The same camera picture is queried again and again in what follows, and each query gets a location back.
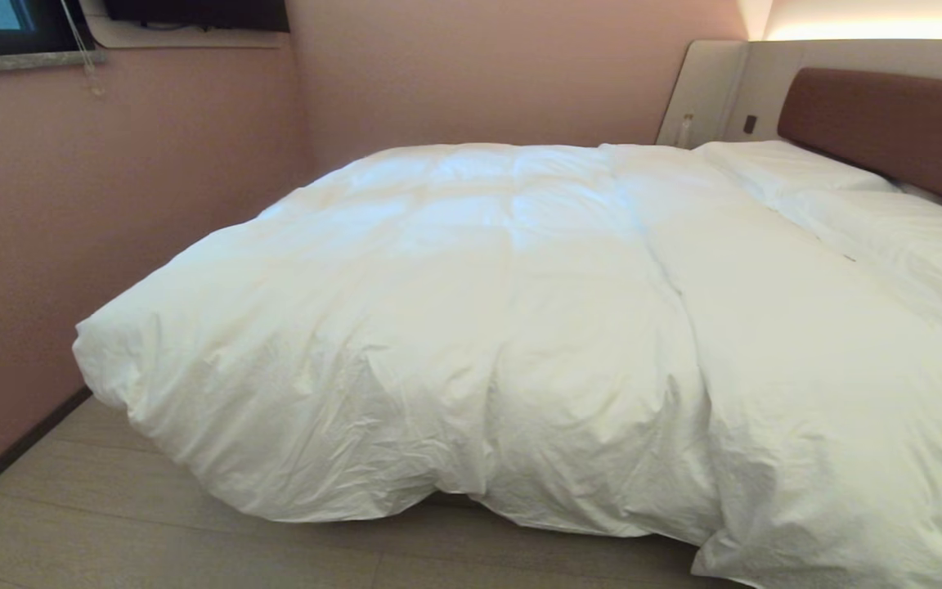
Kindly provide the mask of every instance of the white duvet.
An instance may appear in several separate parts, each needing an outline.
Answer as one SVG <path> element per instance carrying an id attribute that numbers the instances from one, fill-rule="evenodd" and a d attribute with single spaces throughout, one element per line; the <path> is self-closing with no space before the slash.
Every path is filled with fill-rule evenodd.
<path id="1" fill-rule="evenodd" d="M 97 397 L 247 514 L 441 489 L 756 587 L 942 588 L 942 335 L 691 152 L 384 152 L 78 332 Z"/>

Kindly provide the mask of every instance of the wall-mounted tv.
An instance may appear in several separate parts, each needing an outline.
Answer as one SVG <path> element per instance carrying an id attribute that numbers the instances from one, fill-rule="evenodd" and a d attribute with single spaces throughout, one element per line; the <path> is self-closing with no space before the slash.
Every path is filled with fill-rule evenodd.
<path id="1" fill-rule="evenodd" d="M 285 0 L 105 0 L 113 20 L 289 32 Z"/>

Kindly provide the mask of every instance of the white pillow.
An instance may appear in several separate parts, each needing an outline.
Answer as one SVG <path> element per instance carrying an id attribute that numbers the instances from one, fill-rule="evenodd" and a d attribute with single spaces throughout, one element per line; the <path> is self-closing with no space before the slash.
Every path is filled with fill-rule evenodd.
<path id="1" fill-rule="evenodd" d="M 942 206 L 902 193 L 803 191 L 777 211 L 874 268 L 908 305 L 942 324 Z"/>
<path id="2" fill-rule="evenodd" d="M 711 142 L 695 152 L 770 208 L 803 190 L 898 191 L 877 174 L 787 142 Z"/>

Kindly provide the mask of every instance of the headboard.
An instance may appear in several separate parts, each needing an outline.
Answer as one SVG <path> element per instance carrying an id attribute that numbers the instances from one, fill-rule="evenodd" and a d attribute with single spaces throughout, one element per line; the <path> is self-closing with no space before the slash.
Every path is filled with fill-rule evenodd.
<path id="1" fill-rule="evenodd" d="M 781 137 L 942 196 L 942 81 L 801 70 Z"/>

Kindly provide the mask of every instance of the beige tile floor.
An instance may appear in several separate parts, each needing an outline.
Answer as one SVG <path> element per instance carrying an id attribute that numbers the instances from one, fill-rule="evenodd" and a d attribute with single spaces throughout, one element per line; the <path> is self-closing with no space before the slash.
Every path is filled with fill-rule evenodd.
<path id="1" fill-rule="evenodd" d="M 520 528 L 459 502 L 375 522 L 246 517 L 95 400 L 0 477 L 0 588 L 739 587 L 692 577 L 694 552 Z"/>

